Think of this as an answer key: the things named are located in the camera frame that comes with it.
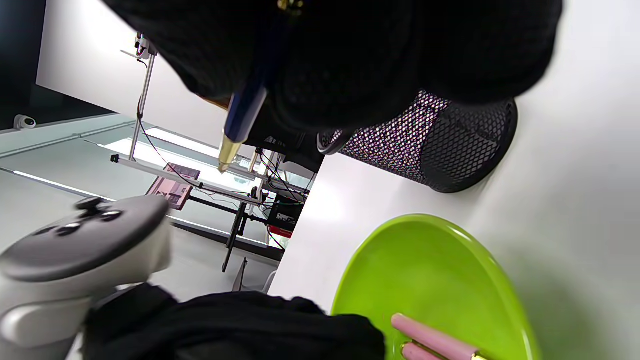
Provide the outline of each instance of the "black electronic device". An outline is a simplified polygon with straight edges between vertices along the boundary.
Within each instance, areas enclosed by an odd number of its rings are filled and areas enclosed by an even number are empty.
[[[293,231],[296,228],[304,204],[282,194],[276,195],[271,212],[267,218],[267,225],[273,225],[283,230]]]

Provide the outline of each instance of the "blue pen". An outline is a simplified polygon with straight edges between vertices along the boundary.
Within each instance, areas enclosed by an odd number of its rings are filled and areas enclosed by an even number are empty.
[[[249,137],[253,123],[267,98],[267,86],[278,70],[284,47],[289,41],[297,18],[302,13],[303,0],[278,0],[276,19],[264,41],[258,41],[252,70],[244,85],[234,92],[225,123],[225,135],[220,146],[218,170],[227,171]]]

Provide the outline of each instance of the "black jacket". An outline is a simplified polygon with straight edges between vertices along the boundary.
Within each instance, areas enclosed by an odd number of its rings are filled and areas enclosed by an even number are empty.
[[[178,303],[143,284],[95,310],[86,360],[382,360],[382,333],[357,315],[327,316],[313,302],[257,292]]]

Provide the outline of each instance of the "controller thumbstick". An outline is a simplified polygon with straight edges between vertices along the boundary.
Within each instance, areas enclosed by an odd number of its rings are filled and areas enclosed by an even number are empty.
[[[102,203],[102,199],[99,197],[89,197],[85,200],[80,200],[76,203],[75,207],[78,210],[85,210],[88,214],[98,213],[98,205]]]

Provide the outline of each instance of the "security camera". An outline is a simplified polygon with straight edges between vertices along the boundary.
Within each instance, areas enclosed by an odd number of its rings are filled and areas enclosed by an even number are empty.
[[[36,121],[27,115],[20,114],[13,118],[13,128],[16,130],[33,129],[36,125],[38,125]]]

